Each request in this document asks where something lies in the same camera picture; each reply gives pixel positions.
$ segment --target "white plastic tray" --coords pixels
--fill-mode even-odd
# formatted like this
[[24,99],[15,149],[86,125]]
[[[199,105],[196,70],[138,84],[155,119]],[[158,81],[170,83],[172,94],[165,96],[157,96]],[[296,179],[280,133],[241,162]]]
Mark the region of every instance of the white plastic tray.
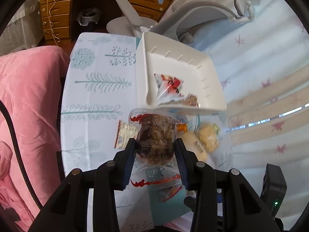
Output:
[[[184,114],[212,114],[227,108],[212,60],[181,42],[153,32],[143,33],[136,51],[137,101],[139,108],[162,109]],[[157,105],[154,73],[183,80],[180,92],[197,96],[200,107]]]

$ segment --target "chair seat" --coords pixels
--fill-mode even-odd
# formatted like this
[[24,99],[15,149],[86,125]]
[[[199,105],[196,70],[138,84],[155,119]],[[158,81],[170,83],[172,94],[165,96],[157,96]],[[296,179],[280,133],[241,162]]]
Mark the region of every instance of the chair seat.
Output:
[[[155,26],[157,24],[157,22],[151,18],[140,18],[143,21],[143,27],[150,28],[151,26]],[[128,22],[126,17],[118,17],[113,19],[106,25],[106,30],[110,34],[134,36],[131,24]]]

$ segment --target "chair armrest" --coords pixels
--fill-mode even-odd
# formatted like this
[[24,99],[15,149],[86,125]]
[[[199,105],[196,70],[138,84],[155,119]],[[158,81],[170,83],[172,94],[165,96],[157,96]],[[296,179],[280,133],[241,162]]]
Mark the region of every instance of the chair armrest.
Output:
[[122,13],[133,26],[140,27],[143,25],[143,21],[128,0],[116,0],[116,2],[118,3]]

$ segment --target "pink plush cushion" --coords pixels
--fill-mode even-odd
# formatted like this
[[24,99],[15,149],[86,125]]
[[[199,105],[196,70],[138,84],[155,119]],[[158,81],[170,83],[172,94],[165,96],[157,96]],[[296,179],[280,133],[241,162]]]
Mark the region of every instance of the pink plush cushion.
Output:
[[[56,129],[69,57],[56,46],[43,46],[0,57],[0,99],[7,107],[31,184],[44,205],[60,184]],[[8,157],[11,160],[8,169]],[[39,212],[20,172],[8,126],[0,114],[0,202],[20,215],[27,230]]]

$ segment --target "table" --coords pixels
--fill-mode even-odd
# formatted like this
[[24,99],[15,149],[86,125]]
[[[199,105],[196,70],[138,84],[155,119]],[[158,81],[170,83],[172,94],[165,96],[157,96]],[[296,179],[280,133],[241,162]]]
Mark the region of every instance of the table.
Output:
[[[140,16],[152,18],[159,21],[169,8],[173,0],[129,0]],[[121,17],[115,0],[40,0],[42,26],[47,44],[55,45],[52,36],[60,38],[58,46],[70,43],[84,31],[77,21],[77,15],[82,9],[97,7],[102,12],[99,27],[106,27],[106,24],[114,18]]]
[[[105,33],[79,36],[71,54],[61,107],[61,154],[66,176],[74,168],[96,169],[119,151],[114,149],[118,121],[128,122],[130,111],[137,108],[135,53],[139,41]],[[224,131],[226,121],[220,119],[221,115],[189,116],[188,128],[194,131],[201,121],[219,125],[222,139],[215,158],[219,169],[229,170],[230,139],[225,138],[229,137]],[[132,184],[123,192],[115,192],[122,232],[141,232],[189,211],[182,201],[184,188],[166,201],[166,206],[158,204],[153,193]],[[92,231],[92,195],[90,191],[88,231]]]

